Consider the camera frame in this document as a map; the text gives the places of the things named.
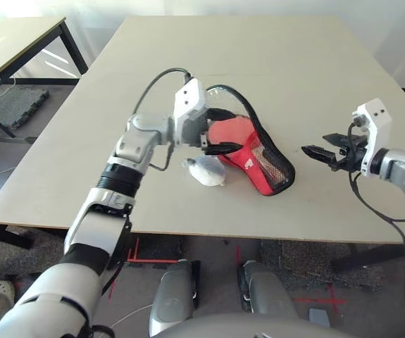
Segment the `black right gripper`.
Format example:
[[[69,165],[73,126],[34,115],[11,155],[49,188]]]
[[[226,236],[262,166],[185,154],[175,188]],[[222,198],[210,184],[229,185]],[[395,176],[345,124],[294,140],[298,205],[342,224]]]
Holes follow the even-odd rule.
[[[361,163],[368,144],[365,135],[352,135],[349,140],[344,134],[332,133],[323,135],[323,139],[339,148],[339,154],[343,155],[341,160],[337,161],[335,153],[319,146],[303,146],[301,150],[308,157],[331,166],[332,171],[345,170],[351,173],[361,171]]]

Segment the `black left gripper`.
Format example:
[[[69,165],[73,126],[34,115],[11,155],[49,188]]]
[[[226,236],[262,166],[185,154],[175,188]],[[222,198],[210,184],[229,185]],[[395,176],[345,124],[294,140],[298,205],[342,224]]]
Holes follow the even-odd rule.
[[[235,118],[236,115],[222,108],[209,108],[184,121],[182,127],[181,143],[187,146],[198,147],[207,156],[231,154],[243,148],[243,145],[234,142],[221,142],[219,144],[207,144],[203,146],[203,138],[208,132],[208,120],[211,122],[224,121]]]

